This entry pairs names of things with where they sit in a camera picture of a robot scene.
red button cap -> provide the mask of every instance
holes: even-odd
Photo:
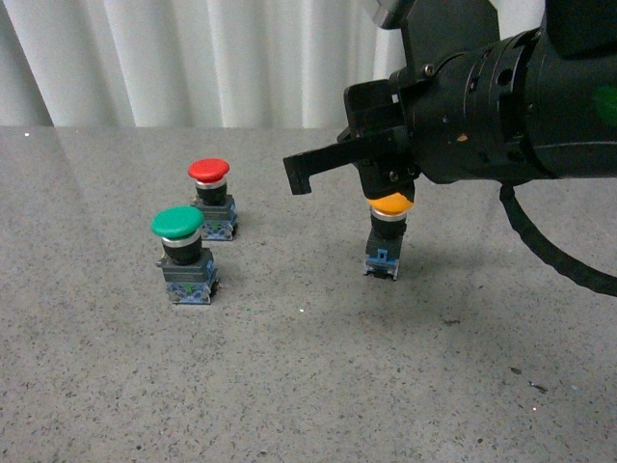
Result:
[[[209,157],[194,162],[189,167],[189,177],[201,183],[214,183],[219,181],[229,172],[229,164],[224,159]]]

background wall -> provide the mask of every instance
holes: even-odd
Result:
[[[543,0],[493,0],[503,38]],[[0,125],[341,127],[404,66],[360,0],[0,0]]]

granite countertop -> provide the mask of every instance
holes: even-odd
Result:
[[[617,302],[536,259],[494,182],[421,179],[399,280],[363,276],[354,168],[293,197],[282,166],[336,134],[1,128],[0,459],[613,461]],[[231,166],[239,232],[210,246],[213,304],[174,306],[149,223],[208,156]],[[616,194],[519,198],[614,271]]]

green button cap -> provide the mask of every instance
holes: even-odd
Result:
[[[617,127],[617,87],[608,85],[598,87],[594,91],[593,99],[602,122]]]
[[[190,205],[170,207],[156,214],[150,226],[163,238],[179,239],[193,234],[203,223],[201,212]]]

orange button cap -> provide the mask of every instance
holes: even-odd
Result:
[[[379,200],[368,200],[368,203],[372,205],[373,208],[387,215],[400,214],[414,206],[414,203],[400,193],[394,193],[393,195],[380,198]]]

